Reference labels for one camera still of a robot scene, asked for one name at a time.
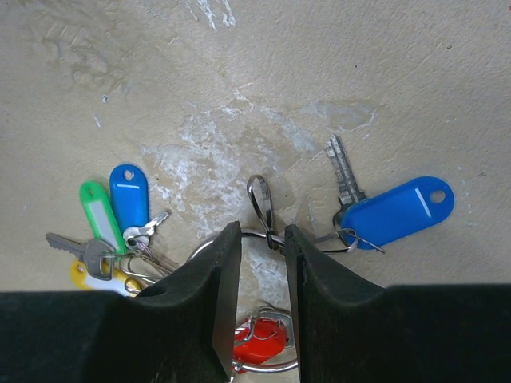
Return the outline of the green key tag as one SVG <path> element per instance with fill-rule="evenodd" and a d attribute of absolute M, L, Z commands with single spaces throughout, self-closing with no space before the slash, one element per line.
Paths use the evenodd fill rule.
<path fill-rule="evenodd" d="M 108 243 L 116 255 L 123 255 L 125 241 L 103 186 L 96 181 L 84 182 L 79 197 L 94 237 Z"/>

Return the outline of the large metal keyring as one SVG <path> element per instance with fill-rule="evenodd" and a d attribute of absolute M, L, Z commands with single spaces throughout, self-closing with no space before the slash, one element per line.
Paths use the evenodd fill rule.
<path fill-rule="evenodd" d="M 250 176 L 247 181 L 246 190 L 250 202 L 252 204 L 253 210 L 263 230 L 261 232 L 258 232 L 249 229 L 243 229 L 241 231 L 241 235 L 244 238 L 262 239 L 267 243 L 269 249 L 281 251 L 284 248 L 284 239 L 283 237 L 278 235 L 274 230 L 273 203 L 271 198 L 271 191 L 267 184 L 267 181 L 261 175 Z M 235 330 L 240 325 L 242 325 L 246 320 L 251 318 L 253 319 L 269 318 L 281 322 L 287 330 L 287 344 L 283 351 L 295 346 L 295 336 L 293 334 L 293 320 L 291 318 L 291 312 L 289 310 L 275 307 L 267 302 L 263 306 L 257 308 L 252 314 L 249 314 L 247 317 L 243 318 L 240 322 L 238 322 Z M 258 373 L 258 374 L 285 373 L 298 367 L 298 360 L 296 358 L 293 358 L 289 361 L 277 362 L 274 364 L 271 364 L 269 361 L 264 362 L 262 365 L 256 365 L 243 361 L 237 361 L 233 358 L 232 376 L 235 377 L 241 373 Z"/>

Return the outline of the red key tag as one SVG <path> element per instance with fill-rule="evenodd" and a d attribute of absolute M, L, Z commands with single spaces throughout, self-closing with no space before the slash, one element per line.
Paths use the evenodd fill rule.
<path fill-rule="evenodd" d="M 262 365 L 284 350 L 287 330 L 273 319 L 251 318 L 235 330 L 234 340 L 235 360 Z"/>

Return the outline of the yellow key tag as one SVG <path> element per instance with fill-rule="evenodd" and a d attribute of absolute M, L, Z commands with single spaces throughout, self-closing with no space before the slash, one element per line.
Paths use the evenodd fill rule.
<path fill-rule="evenodd" d="M 142 290 L 136 279 L 130 278 L 117 268 L 113 270 L 113 277 L 109 281 L 94 278 L 87 271 L 85 264 L 77 259 L 71 263 L 70 278 L 75 287 L 81 290 L 114 291 L 127 297 L 135 297 Z"/>

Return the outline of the large blue key tag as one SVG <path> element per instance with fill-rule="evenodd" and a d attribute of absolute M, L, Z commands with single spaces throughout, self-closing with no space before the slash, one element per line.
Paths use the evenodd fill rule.
<path fill-rule="evenodd" d="M 374 250 L 443 222 L 454 204 L 447 182 L 421 176 L 350 207 L 340 220 L 342 238 Z"/>

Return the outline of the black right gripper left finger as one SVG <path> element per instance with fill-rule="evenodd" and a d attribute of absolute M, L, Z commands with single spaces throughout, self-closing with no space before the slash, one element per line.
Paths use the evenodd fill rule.
<path fill-rule="evenodd" d="M 112 291 L 2 294 L 2 381 L 228 381 L 240 260 L 241 229 L 232 222 L 134 298 Z"/>

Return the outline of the small blue key tag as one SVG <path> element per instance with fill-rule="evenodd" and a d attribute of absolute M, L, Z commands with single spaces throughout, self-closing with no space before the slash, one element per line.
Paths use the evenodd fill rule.
<path fill-rule="evenodd" d="M 143 171 L 134 164 L 117 165 L 109 176 L 113 212 L 121 232 L 143 227 L 149 221 L 149 186 Z"/>

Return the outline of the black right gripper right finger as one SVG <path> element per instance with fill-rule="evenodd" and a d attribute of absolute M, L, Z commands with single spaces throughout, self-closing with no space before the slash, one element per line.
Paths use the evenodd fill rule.
<path fill-rule="evenodd" d="M 285 231 L 303 382 L 507 382 L 507 284 L 380 287 Z"/>

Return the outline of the small silver key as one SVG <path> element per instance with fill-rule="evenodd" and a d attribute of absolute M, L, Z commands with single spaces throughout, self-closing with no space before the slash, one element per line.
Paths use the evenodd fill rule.
<path fill-rule="evenodd" d="M 156 229 L 170 216 L 169 211 L 161 211 L 142 227 L 131 226 L 124 230 L 123 239 L 126 246 L 134 251 L 146 251 Z"/>

